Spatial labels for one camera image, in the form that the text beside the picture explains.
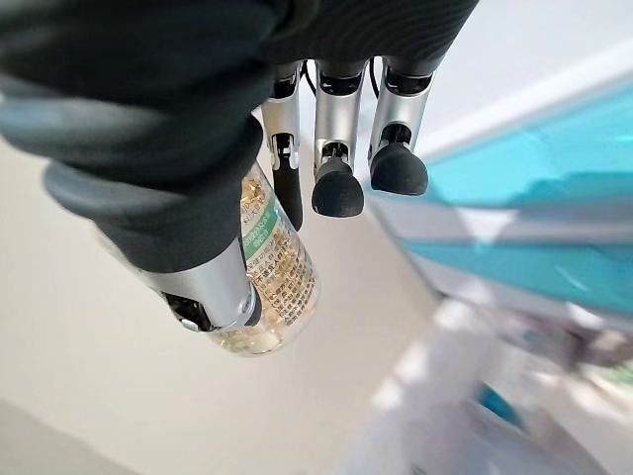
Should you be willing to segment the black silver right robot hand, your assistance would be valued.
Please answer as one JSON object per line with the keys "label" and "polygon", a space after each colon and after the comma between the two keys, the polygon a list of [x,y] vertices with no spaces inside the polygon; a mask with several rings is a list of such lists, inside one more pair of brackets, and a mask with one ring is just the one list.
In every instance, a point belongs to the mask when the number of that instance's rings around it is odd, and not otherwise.
{"label": "black silver right robot hand", "polygon": [[472,1],[5,1],[1,134],[45,157],[45,188],[148,276],[186,327],[255,326],[241,183],[253,111],[294,92],[304,60],[340,94],[365,62],[387,93],[424,82]]}

